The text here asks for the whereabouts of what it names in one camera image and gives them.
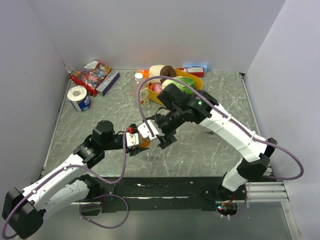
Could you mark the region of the purple silver box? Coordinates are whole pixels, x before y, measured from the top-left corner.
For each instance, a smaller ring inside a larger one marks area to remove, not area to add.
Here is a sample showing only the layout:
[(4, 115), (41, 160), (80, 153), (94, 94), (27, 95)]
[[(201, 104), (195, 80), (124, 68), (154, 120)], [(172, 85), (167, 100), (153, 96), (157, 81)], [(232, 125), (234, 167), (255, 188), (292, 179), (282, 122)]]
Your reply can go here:
[(106, 78), (99, 84), (99, 86), (95, 89), (98, 95), (105, 96), (106, 93), (111, 89), (114, 83), (119, 79), (120, 72), (119, 71), (111, 71)]

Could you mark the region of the red snack bag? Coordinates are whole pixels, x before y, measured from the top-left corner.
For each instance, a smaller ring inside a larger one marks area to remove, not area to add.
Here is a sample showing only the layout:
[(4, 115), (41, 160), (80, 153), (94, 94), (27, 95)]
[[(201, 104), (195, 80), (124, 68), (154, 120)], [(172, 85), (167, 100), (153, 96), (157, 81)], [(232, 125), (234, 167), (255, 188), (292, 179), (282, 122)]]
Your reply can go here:
[(81, 69), (74, 70), (70, 74), (70, 79), (79, 86), (86, 88), (91, 96), (96, 96), (96, 88), (104, 81), (113, 68), (95, 60), (88, 63)]

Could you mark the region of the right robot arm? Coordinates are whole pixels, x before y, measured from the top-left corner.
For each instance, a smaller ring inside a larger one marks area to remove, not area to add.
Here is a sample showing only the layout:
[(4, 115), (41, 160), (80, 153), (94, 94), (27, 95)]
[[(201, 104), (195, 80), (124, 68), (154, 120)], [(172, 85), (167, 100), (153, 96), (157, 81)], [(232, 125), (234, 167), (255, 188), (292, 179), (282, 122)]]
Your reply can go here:
[(242, 159), (224, 174), (218, 193), (230, 199), (246, 182), (258, 181), (270, 164), (277, 141), (265, 139), (234, 119), (209, 93), (197, 90), (193, 95), (170, 83), (157, 96), (169, 109), (166, 115), (155, 115), (155, 122), (165, 136), (173, 135), (185, 122), (196, 123), (224, 139), (234, 147)]

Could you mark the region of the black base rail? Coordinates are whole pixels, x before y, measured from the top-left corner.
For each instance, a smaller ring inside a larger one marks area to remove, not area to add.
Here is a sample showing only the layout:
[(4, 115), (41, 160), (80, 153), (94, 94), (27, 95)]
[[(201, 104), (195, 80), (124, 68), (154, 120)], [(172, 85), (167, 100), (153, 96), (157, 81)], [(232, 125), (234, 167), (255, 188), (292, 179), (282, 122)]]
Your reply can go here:
[(101, 204), (102, 213), (117, 211), (202, 210), (215, 211), (218, 202), (242, 201), (245, 188), (230, 192), (221, 187), (221, 177), (124, 177), (108, 184), (84, 176), (90, 186), (88, 196), (76, 202)]

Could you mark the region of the blue red box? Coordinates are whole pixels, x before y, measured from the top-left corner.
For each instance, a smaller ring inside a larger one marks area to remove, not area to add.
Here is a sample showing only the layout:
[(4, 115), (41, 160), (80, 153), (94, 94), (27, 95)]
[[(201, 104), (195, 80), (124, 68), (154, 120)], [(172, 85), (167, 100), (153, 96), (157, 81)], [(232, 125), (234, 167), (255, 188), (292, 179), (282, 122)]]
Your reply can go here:
[(184, 64), (183, 67), (178, 68), (178, 70), (203, 78), (205, 73), (210, 70), (210, 67), (206, 64)]

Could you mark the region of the yellow plastic basket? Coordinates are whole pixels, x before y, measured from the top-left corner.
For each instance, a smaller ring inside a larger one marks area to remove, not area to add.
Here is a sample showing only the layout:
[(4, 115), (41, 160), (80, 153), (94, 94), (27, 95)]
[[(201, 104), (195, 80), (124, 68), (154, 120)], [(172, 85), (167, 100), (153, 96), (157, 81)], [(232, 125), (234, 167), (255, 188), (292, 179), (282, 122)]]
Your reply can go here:
[[(194, 82), (195, 82), (195, 88), (194, 89), (195, 90), (202, 90), (203, 82), (199, 77), (197, 77), (195, 75), (192, 75), (190, 73), (178, 70), (178, 68), (174, 68), (174, 69), (175, 69), (176, 77), (187, 77), (187, 78), (193, 79)], [(149, 97), (149, 100), (153, 101), (153, 102), (156, 102), (156, 103), (158, 103), (158, 104), (160, 104), (162, 106), (164, 104), (158, 99), (158, 94), (159, 93), (156, 93), (156, 92), (153, 91), (153, 85), (154, 84), (161, 84), (162, 85), (162, 83), (164, 81), (165, 80), (164, 80), (163, 76), (159, 76), (158, 78), (152, 79), (152, 80), (150, 80), (149, 82), (146, 83), (148, 85), (148, 97)], [(187, 93), (189, 95), (193, 94), (193, 92), (191, 90), (188, 90), (185, 93)]]

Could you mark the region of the toilet paper roll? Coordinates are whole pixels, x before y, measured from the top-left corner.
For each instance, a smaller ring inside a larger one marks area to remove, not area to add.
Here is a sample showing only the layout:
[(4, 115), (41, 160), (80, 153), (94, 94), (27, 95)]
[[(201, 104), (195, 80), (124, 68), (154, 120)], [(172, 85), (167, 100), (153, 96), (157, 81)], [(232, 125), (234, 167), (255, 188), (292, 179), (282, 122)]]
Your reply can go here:
[(86, 111), (91, 106), (91, 98), (84, 86), (77, 85), (67, 92), (67, 99), (78, 112)]

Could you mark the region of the brown plush toy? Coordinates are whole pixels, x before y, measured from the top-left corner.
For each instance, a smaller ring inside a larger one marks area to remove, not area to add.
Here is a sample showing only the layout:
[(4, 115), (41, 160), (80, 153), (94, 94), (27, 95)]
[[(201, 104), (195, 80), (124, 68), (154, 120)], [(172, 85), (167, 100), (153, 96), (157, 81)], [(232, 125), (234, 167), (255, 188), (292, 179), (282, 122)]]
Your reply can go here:
[(153, 65), (149, 68), (149, 77), (154, 77), (154, 76), (165, 76), (165, 77), (176, 77), (176, 71), (175, 69), (170, 66), (170, 65), (163, 65), (163, 64), (158, 64), (158, 65)]

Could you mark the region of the green toy lettuce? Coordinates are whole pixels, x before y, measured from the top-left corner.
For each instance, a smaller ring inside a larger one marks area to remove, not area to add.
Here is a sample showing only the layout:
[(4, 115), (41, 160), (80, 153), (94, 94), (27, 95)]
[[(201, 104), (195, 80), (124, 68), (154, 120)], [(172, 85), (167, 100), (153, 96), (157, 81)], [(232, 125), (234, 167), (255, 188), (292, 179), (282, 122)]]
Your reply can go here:
[[(195, 88), (195, 81), (189, 77), (176, 76), (176, 77), (174, 77), (174, 79), (185, 83), (186, 85), (190, 86), (191, 88)], [(164, 89), (165, 87), (167, 87), (170, 84), (174, 84), (177, 88), (179, 88), (183, 92), (187, 92), (190, 90), (188, 87), (186, 87), (182, 83), (175, 81), (175, 80), (172, 80), (172, 79), (166, 79), (161, 85), (162, 89)]]

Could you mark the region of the purple toy onion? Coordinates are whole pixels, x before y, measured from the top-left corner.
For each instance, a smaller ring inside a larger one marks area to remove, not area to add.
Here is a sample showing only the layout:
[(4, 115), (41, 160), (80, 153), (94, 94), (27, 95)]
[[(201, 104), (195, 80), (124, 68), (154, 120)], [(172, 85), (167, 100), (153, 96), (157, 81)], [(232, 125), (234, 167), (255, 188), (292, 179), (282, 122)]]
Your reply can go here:
[(152, 87), (152, 90), (158, 94), (163, 90), (163, 87), (160, 83), (155, 83)]

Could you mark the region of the large clear plastic bottle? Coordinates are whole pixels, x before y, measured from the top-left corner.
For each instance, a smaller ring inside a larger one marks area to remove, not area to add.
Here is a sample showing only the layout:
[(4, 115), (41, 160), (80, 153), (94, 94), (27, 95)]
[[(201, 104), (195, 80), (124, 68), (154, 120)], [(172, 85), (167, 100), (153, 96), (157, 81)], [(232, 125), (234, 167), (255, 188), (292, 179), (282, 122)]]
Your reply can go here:
[(141, 106), (142, 108), (149, 106), (149, 86), (145, 83), (140, 91), (138, 92), (138, 88), (143, 81), (136, 81), (135, 76), (132, 79), (132, 89), (131, 89), (131, 96), (136, 106)]

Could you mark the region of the orange packet box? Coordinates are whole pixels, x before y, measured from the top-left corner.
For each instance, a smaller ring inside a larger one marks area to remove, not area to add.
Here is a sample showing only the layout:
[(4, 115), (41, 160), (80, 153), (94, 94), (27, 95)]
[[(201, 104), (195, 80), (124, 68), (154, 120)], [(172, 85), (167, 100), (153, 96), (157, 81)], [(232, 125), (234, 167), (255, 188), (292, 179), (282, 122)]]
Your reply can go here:
[(142, 74), (144, 79), (146, 79), (149, 76), (148, 69), (138, 69), (136, 72)]

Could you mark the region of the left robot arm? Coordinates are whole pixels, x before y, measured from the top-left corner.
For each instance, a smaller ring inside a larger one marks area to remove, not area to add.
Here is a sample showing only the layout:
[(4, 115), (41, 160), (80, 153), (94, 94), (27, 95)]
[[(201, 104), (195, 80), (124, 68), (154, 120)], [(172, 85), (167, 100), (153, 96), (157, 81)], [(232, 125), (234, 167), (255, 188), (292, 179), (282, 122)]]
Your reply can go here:
[[(125, 155), (136, 155), (144, 148), (143, 141), (152, 141), (156, 135), (148, 122), (139, 126), (132, 124), (125, 131), (115, 133), (112, 122), (100, 121), (57, 168), (22, 190), (15, 187), (6, 193), (2, 238), (10, 240), (19, 236), (27, 239), (40, 229), (51, 213), (78, 200), (95, 200), (99, 188), (87, 173), (104, 159), (105, 152), (122, 149)], [(7, 227), (14, 230), (12, 237), (6, 235)]]

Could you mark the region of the small orange juice bottle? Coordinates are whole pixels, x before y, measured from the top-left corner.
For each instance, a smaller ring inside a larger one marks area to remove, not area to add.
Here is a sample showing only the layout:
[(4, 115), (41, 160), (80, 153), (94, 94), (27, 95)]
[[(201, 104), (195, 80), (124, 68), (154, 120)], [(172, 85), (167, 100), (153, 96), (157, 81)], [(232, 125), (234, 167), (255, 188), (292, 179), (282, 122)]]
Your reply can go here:
[(141, 137), (141, 143), (139, 145), (140, 148), (148, 148), (151, 144), (151, 141), (148, 138)]

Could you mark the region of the white bottle cap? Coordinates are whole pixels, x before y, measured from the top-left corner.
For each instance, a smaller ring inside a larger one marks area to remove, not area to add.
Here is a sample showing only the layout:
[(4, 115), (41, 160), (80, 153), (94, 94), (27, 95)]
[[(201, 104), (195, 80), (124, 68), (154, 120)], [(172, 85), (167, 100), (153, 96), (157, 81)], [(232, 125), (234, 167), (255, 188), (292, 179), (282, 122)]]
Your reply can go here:
[(135, 78), (136, 81), (140, 82), (141, 80), (144, 79), (144, 76), (143, 76), (142, 73), (137, 72), (137, 73), (134, 75), (134, 78)]

